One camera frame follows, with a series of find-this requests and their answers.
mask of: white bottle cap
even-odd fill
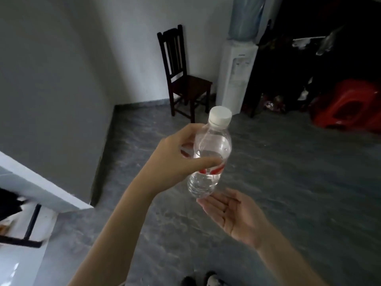
[[[232,119],[232,112],[223,106],[214,106],[209,112],[209,123],[218,129],[226,129]]]

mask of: dark wooden chair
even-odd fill
[[[189,118],[191,123],[194,123],[194,110],[198,105],[205,105],[205,112],[209,112],[210,87],[212,86],[212,82],[187,74],[182,25],[178,25],[177,28],[169,29],[163,34],[159,32],[157,38],[159,39],[160,49],[162,51],[165,75],[168,83],[171,114],[174,116],[175,112],[178,112]],[[172,82],[171,79],[181,72],[183,76]],[[207,93],[205,102],[198,100],[205,92]],[[180,96],[176,101],[174,101],[173,98],[174,93]],[[190,104],[190,116],[174,107],[182,100],[185,105]]]

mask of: gray floor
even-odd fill
[[[205,122],[200,110],[197,121]],[[36,286],[68,283],[156,144],[187,123],[167,105],[116,111],[101,200],[59,215]],[[298,112],[235,115],[230,132],[233,151],[219,186],[255,198],[331,285],[379,285],[381,139],[318,129]],[[256,253],[214,225],[181,183],[151,205],[128,285],[179,285],[211,269],[236,286],[276,284]]]

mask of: chair seat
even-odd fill
[[[212,82],[191,75],[181,76],[172,82],[172,91],[189,100],[197,99],[201,94],[210,89]]]

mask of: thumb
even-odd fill
[[[215,156],[188,159],[189,174],[205,168],[216,167],[222,163],[222,159]]]

